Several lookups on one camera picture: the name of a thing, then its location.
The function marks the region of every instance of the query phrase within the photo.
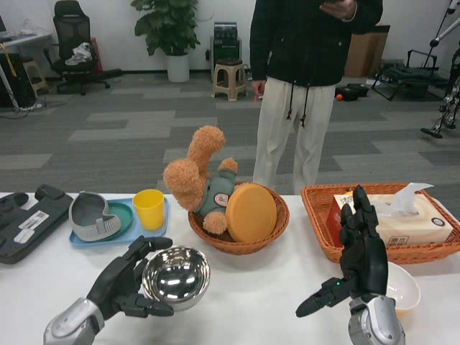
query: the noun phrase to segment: white bowl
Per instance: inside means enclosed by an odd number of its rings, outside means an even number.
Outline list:
[[[407,313],[414,309],[422,297],[413,276],[402,267],[388,262],[387,296],[396,300],[396,313]]]

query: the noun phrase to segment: wooden stool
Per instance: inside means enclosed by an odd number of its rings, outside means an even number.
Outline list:
[[[244,71],[244,64],[238,59],[220,59],[217,60],[216,69],[214,71],[213,94],[226,93],[229,101],[233,102],[238,99],[238,93],[243,92],[246,94],[246,72]],[[223,70],[225,78],[219,81],[219,71]]]
[[[37,91],[38,90],[43,90],[43,91],[49,91],[50,88],[48,87],[48,84],[45,80],[45,77],[43,76],[42,71],[38,67],[37,62],[31,57],[23,57],[22,58],[22,65],[24,66],[24,69],[26,70],[27,77],[29,78],[30,85],[32,85],[32,89],[34,90],[35,97],[38,97]],[[33,83],[32,82],[32,77],[29,74],[28,68],[33,67],[37,70],[38,75],[40,76],[41,81],[38,83]]]

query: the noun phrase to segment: green plate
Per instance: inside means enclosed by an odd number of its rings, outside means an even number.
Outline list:
[[[110,214],[115,214],[118,216],[118,218],[120,218],[121,228],[115,235],[107,237],[106,239],[104,239],[104,241],[111,241],[112,239],[115,239],[127,232],[127,230],[132,224],[133,219],[132,210],[130,209],[130,207],[128,207],[128,205],[125,205],[124,203],[111,203],[109,201],[109,209]]]

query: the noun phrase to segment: white table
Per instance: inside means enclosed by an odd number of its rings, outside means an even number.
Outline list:
[[[38,42],[46,41],[50,39],[51,39],[51,34],[36,34],[35,36],[25,37],[19,40],[12,40],[9,42],[5,42],[4,44],[5,44],[5,47],[8,49],[12,47],[21,47],[25,45],[31,45],[34,43],[38,43]],[[8,79],[6,78],[5,72],[3,71],[3,68],[1,65],[0,65],[0,77],[3,80],[6,90],[8,91],[9,97],[11,99],[11,102],[13,103],[14,108],[19,109],[16,99],[14,99],[12,87],[9,85]]]
[[[172,318],[137,319],[119,313],[106,323],[95,344],[351,344],[348,302],[304,319],[295,317],[298,305],[323,281],[341,276],[339,266],[321,251],[300,197],[284,197],[291,212],[285,233],[261,252],[243,257],[207,245],[191,230],[187,213],[171,195],[167,198],[167,236],[205,253],[211,264],[208,292],[197,306]],[[0,264],[1,344],[41,344],[48,322],[85,297],[102,269],[127,249],[74,249],[69,235],[67,222],[23,261]],[[460,255],[405,268],[422,290],[420,305],[401,320],[407,344],[456,344]]]

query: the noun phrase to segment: potted plant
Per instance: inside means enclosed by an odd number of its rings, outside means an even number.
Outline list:
[[[172,82],[190,79],[187,49],[200,42],[196,38],[195,10],[198,0],[133,0],[131,5],[146,12],[137,23],[136,36],[146,35],[147,51],[161,48],[167,56],[167,76]]]

